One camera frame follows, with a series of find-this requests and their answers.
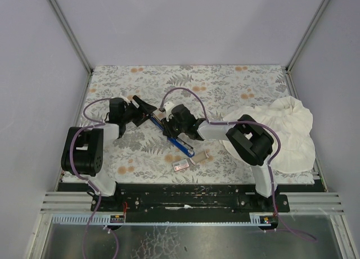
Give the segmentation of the blue stapler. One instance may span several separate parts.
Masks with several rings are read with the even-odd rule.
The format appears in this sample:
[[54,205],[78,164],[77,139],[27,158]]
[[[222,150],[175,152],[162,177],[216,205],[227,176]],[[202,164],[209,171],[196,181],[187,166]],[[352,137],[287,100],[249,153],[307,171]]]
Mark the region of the blue stapler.
[[[161,130],[164,132],[164,127],[161,121],[155,116],[153,113],[149,116],[149,119]],[[193,157],[195,155],[194,148],[190,146],[188,143],[183,141],[180,138],[172,138],[166,136],[167,140],[171,142],[175,147],[177,147],[182,153],[184,153],[187,157]]]

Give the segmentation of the red white staple box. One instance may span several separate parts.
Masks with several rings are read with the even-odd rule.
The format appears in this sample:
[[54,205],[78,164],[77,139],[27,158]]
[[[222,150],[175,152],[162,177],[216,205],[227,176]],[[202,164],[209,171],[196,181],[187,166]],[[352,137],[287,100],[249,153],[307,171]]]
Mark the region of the red white staple box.
[[183,160],[172,163],[174,172],[184,170],[186,168],[189,168],[189,166],[190,166],[190,164],[188,162],[188,159],[183,159]]

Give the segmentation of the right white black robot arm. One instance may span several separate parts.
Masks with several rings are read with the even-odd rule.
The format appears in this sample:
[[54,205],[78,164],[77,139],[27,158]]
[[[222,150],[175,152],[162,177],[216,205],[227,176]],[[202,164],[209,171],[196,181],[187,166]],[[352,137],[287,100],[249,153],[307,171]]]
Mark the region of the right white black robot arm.
[[165,113],[161,120],[163,134],[177,138],[180,134],[192,140],[221,140],[229,143],[240,158],[250,165],[255,179],[256,192],[269,198],[275,191],[275,183],[267,163],[273,152],[274,140],[264,125],[249,115],[242,115],[237,121],[211,122],[205,118],[197,119],[183,104],[171,102],[160,107]]

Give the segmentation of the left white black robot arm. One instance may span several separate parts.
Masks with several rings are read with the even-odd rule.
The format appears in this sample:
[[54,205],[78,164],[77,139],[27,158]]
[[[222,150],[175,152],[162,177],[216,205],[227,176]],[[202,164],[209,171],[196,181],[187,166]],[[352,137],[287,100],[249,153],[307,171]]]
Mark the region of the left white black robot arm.
[[140,126],[157,110],[138,96],[134,101],[125,98],[102,98],[107,101],[109,111],[104,121],[94,120],[93,125],[70,127],[61,157],[61,168],[80,180],[85,181],[98,196],[111,197],[116,191],[116,181],[112,179],[104,165],[104,147],[120,139],[128,123]]

